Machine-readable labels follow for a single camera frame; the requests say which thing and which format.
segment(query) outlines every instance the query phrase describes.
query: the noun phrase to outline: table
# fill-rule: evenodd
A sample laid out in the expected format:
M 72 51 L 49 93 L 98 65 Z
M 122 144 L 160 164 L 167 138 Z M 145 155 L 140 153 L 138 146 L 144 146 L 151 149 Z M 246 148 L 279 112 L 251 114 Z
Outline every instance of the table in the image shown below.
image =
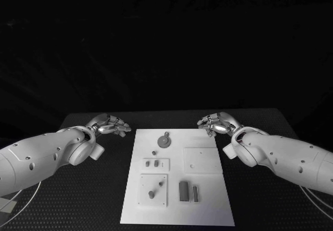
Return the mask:
M 88 158 L 78 166 L 60 167 L 42 182 L 31 204 L 4 230 L 331 230 L 333 222 L 308 202 L 297 185 L 277 177 L 266 167 L 251 168 L 238 158 L 227 159 L 222 151 L 230 141 L 227 135 L 216 137 L 216 146 L 236 227 L 119 224 L 135 129 L 194 128 L 200 117 L 219 111 L 271 135 L 297 138 L 277 109 L 112 112 L 111 115 L 128 122 L 132 132 L 125 138 L 115 135 L 98 138 L 105 148 L 99 160 Z M 67 115 L 60 128 L 85 125 L 98 114 Z M 24 206 L 34 189 L 36 186 L 24 190 L 13 214 Z

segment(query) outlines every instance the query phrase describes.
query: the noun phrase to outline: white platform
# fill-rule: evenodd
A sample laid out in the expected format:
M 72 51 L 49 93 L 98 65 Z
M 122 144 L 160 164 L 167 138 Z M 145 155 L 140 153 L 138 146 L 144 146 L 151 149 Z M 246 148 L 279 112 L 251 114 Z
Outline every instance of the white platform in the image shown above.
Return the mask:
M 171 145 L 160 148 L 157 139 L 170 133 Z M 215 139 L 200 129 L 138 129 L 132 148 L 127 192 L 122 206 L 122 224 L 212 225 L 235 226 L 222 173 L 184 173 L 184 148 L 216 148 Z M 151 207 L 138 204 L 142 159 L 168 159 L 167 206 Z M 190 186 L 190 203 L 178 201 L 178 182 Z M 199 187 L 200 202 L 193 203 L 191 186 Z

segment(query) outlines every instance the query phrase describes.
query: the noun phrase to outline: gray object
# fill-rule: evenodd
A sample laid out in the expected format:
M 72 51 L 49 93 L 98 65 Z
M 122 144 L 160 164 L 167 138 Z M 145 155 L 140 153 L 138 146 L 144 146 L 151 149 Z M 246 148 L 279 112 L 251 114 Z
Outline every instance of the gray object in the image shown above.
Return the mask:
M 178 201 L 189 202 L 189 183 L 187 181 L 178 182 Z
M 193 201 L 197 203 L 199 202 L 199 194 L 197 194 L 197 186 L 191 186 L 191 191 L 193 191 Z
M 153 191 L 148 191 L 148 197 L 150 197 L 150 199 L 154 198 L 154 192 Z
M 164 133 L 164 136 L 161 136 L 157 140 L 157 144 L 161 148 L 167 148 L 171 144 L 171 140 L 168 137 L 168 132 Z

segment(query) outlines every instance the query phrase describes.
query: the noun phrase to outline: robotic hand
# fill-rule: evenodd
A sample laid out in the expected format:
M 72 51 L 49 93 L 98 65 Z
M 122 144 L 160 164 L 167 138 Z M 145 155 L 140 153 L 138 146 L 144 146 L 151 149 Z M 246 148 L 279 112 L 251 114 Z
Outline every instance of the robotic hand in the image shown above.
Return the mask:
M 0 196 L 37 184 L 60 166 L 78 165 L 88 156 L 98 160 L 104 148 L 95 142 L 101 134 L 125 136 L 128 124 L 101 114 L 85 126 L 30 137 L 0 149 Z
M 249 166 L 266 166 L 274 174 L 294 184 L 333 195 L 333 153 L 300 140 L 271 136 L 245 127 L 225 113 L 204 116 L 197 122 L 209 137 L 216 133 L 230 136 L 223 148 L 229 159 L 236 156 Z

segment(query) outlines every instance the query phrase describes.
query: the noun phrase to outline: black background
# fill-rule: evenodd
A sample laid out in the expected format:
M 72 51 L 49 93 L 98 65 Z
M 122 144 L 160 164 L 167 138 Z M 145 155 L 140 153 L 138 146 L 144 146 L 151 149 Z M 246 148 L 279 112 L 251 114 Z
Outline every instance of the black background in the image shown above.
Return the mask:
M 55 131 L 76 112 L 275 107 L 331 148 L 331 1 L 39 9 L 0 21 L 0 137 Z

